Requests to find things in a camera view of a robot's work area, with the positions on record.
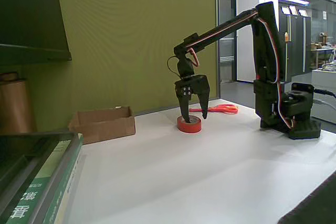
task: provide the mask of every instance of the gray floor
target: gray floor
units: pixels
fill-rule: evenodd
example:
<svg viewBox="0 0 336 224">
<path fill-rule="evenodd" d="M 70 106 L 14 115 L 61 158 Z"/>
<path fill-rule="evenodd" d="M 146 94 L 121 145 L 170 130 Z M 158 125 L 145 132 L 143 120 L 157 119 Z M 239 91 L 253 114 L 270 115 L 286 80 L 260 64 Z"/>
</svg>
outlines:
<svg viewBox="0 0 336 224">
<path fill-rule="evenodd" d="M 292 78 L 292 82 L 311 83 L 311 73 L 302 74 Z M 286 84 L 285 90 L 290 90 L 291 83 Z M 220 85 L 221 98 L 227 101 L 235 102 L 246 107 L 255 108 L 255 96 L 253 93 L 253 84 L 246 82 L 224 82 Z M 323 120 L 321 128 L 326 131 L 336 133 L 336 125 Z"/>
</svg>

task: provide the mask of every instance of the copper roll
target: copper roll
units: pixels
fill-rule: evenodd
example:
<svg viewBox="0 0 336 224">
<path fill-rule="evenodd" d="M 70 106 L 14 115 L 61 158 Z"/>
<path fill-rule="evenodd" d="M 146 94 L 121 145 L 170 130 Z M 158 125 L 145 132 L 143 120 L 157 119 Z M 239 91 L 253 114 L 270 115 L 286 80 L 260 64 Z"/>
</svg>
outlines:
<svg viewBox="0 0 336 224">
<path fill-rule="evenodd" d="M 26 81 L 0 79 L 0 134 L 36 132 Z"/>
</svg>

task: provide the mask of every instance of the red tape roll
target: red tape roll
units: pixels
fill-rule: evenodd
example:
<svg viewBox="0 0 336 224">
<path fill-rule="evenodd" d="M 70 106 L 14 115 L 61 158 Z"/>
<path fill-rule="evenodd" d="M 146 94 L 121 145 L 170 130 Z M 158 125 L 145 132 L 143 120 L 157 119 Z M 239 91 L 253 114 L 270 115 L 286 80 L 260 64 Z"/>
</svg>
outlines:
<svg viewBox="0 0 336 224">
<path fill-rule="evenodd" d="M 202 128 L 201 119 L 194 115 L 190 115 L 190 123 L 186 123 L 182 116 L 177 118 L 177 128 L 186 133 L 196 133 Z"/>
</svg>

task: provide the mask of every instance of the cylindrical roll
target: cylindrical roll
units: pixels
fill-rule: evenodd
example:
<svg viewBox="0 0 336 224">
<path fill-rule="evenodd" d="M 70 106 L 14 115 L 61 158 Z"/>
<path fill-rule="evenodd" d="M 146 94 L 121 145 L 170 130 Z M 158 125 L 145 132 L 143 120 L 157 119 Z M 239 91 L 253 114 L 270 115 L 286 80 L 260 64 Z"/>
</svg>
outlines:
<svg viewBox="0 0 336 224">
<path fill-rule="evenodd" d="M 186 133 L 196 133 L 202 128 L 201 119 L 194 115 L 189 116 L 190 123 L 186 123 L 182 116 L 177 118 L 177 128 Z"/>
<path fill-rule="evenodd" d="M 34 131 L 36 131 L 36 123 L 25 80 L 1 81 L 0 134 Z"/>
</svg>

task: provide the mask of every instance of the door frame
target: door frame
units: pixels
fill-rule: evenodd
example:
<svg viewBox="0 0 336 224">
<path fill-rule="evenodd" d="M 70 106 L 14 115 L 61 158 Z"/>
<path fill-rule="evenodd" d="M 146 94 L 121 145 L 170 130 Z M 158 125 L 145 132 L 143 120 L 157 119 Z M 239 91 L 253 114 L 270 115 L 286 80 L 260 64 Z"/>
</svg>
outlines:
<svg viewBox="0 0 336 224">
<path fill-rule="evenodd" d="M 215 0 L 216 5 L 216 11 L 215 11 L 215 17 L 216 17 L 216 26 L 219 25 L 219 0 Z M 237 8 L 236 8 L 236 0 L 231 0 L 231 8 L 233 10 L 233 16 L 237 15 Z M 231 64 L 231 73 L 232 73 L 232 80 L 237 81 L 237 32 L 234 32 L 234 60 Z M 216 72 L 217 72 L 217 98 L 221 97 L 221 85 L 220 85 L 220 75 L 221 75 L 221 66 L 220 66 L 220 57 L 219 57 L 219 42 L 216 41 Z"/>
</svg>

